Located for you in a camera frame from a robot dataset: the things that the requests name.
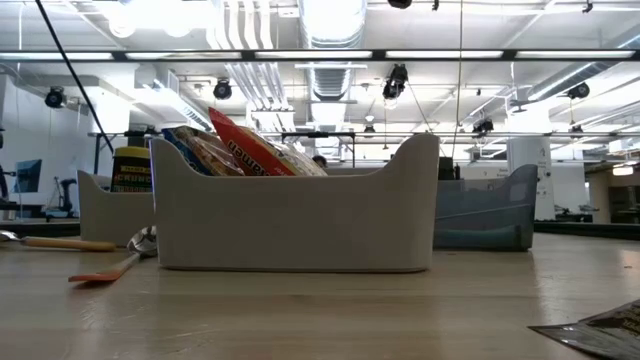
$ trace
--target yellow container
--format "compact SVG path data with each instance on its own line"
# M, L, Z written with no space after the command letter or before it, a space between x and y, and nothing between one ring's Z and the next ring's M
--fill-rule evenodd
M113 156L111 192L151 192L149 149L134 146L117 148Z

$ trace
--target storage bin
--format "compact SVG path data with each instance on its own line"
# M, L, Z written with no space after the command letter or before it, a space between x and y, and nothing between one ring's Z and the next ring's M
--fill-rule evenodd
M78 171L80 233L85 241L126 246L140 229L155 224L151 193L111 193L111 178Z
M526 251L537 180L538 167L524 165L502 179L438 182L434 246Z
M363 176L207 177L151 143L160 264L171 269L429 268L439 139L408 139Z

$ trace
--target desk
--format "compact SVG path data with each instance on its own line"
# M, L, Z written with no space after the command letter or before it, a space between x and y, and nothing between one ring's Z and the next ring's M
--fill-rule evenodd
M0 249L2 360L586 359L526 326L640 298L640 243L547 234L530 253L436 252L419 274L146 261L111 286L66 283L124 256Z

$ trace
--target metal spoon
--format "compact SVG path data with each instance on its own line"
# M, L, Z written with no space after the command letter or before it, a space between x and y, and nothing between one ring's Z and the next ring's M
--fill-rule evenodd
M69 277L69 282L78 281L108 281L118 280L135 263L144 258L158 256L156 244L156 227L149 226L138 231L127 243L127 250L132 254L128 258L112 267L95 274L74 275Z

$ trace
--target snack bag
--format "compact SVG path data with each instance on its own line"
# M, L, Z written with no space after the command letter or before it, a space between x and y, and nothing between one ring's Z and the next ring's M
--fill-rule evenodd
M305 175L309 176L327 176L327 173L316 164L307 154L301 153L293 147L291 144L279 144L272 143L278 150L284 153L284 156L289 160L297 169L300 169Z
M164 138L180 150L197 172L209 176L242 176L242 170L224 144L215 135L180 126L163 129Z
M299 160L299 153L295 149L292 151L290 148L274 146L251 129L234 124L214 108L209 108L209 117L220 139L231 150L246 175L317 175L317 171L310 171L302 165L303 161Z

